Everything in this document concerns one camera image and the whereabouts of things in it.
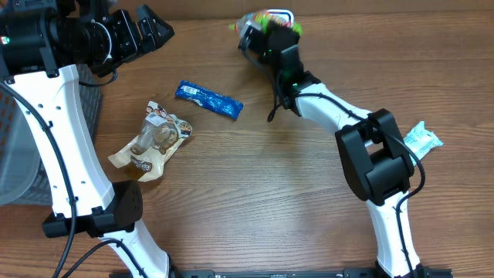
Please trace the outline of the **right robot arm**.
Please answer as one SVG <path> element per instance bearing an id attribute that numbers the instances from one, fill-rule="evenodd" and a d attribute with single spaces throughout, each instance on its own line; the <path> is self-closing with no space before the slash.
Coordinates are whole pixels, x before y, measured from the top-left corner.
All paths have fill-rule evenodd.
<path id="1" fill-rule="evenodd" d="M 355 107 L 303 68 L 299 33 L 252 19 L 238 28 L 244 55 L 270 79 L 273 108 L 283 107 L 333 134 L 350 190 L 367 204 L 377 239 L 377 268 L 385 277 L 416 277 L 421 265 L 408 221 L 410 178 L 422 165 L 404 143 L 394 116 Z"/>

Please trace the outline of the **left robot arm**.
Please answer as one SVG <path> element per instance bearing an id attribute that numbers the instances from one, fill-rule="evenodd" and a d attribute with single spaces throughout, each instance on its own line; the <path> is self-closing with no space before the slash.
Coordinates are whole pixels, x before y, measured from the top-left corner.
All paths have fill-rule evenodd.
<path id="1" fill-rule="evenodd" d="M 124 63 L 160 49 L 174 30 L 147 5 L 134 22 L 106 1 L 9 1 L 1 10 L 1 88 L 24 113 L 49 179 L 49 238 L 79 232 L 110 246 L 132 277 L 176 277 L 143 222 L 135 181 L 111 182 L 80 102 L 78 68 L 117 78 Z"/>

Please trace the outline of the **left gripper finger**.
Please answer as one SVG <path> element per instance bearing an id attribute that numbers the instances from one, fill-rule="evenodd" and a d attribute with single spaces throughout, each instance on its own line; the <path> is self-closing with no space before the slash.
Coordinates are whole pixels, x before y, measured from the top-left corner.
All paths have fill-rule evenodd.
<path id="1" fill-rule="evenodd" d="M 145 18 L 140 20 L 138 25 L 142 36 L 143 52 L 153 52 L 157 48 L 156 28 L 153 20 Z"/>
<path id="2" fill-rule="evenodd" d="M 161 19 L 148 5 L 139 6 L 137 8 L 137 16 L 139 21 L 145 18 L 153 20 L 156 28 L 157 43 L 166 43 L 174 35 L 172 26 Z"/>

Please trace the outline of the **green candy bag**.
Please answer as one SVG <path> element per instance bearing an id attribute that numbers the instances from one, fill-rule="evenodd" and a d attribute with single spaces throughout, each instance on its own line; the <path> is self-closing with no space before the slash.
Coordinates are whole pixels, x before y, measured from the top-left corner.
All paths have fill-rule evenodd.
<path id="1" fill-rule="evenodd" d="M 244 36 L 245 31 L 249 26 L 253 26 L 259 31 L 262 31 L 264 34 L 267 33 L 268 30 L 268 24 L 269 23 L 275 23 L 274 21 L 270 21 L 268 14 L 266 12 L 267 9 L 258 11 L 258 12 L 250 12 L 248 14 L 243 15 L 240 19 L 238 19 L 235 23 L 230 24 L 229 28 L 232 31 L 237 32 L 241 37 Z M 297 32 L 300 36 L 303 34 L 303 29 L 302 26 L 295 21 L 294 17 L 294 23 L 291 28 L 293 31 Z"/>

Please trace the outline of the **mint green snack packet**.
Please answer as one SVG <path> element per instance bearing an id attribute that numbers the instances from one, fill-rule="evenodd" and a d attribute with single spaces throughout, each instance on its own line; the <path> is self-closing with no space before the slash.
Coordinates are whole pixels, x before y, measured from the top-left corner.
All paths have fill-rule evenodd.
<path id="1" fill-rule="evenodd" d="M 435 135 L 428 131 L 425 122 L 420 121 L 404 137 L 404 143 L 413 151 L 419 161 L 435 147 L 441 147 L 444 143 Z"/>

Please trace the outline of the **blue cookie packet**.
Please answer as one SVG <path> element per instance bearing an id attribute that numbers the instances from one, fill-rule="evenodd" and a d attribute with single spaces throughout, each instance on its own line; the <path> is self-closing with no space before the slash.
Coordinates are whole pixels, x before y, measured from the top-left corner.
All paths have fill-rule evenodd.
<path id="1" fill-rule="evenodd" d="M 175 96 L 190 100 L 206 110 L 230 117 L 233 120 L 238 119 L 244 107 L 243 103 L 231 97 L 223 96 L 186 80 L 180 82 Z"/>

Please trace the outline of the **beige brown snack pouch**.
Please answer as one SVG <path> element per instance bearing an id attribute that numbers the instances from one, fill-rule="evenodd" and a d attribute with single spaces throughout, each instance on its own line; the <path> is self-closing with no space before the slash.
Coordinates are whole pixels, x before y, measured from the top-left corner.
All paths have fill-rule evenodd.
<path id="1" fill-rule="evenodd" d="M 140 133 L 108 159 L 132 180 L 157 180 L 164 174 L 165 163 L 191 133 L 192 126 L 187 121 L 150 101 Z"/>

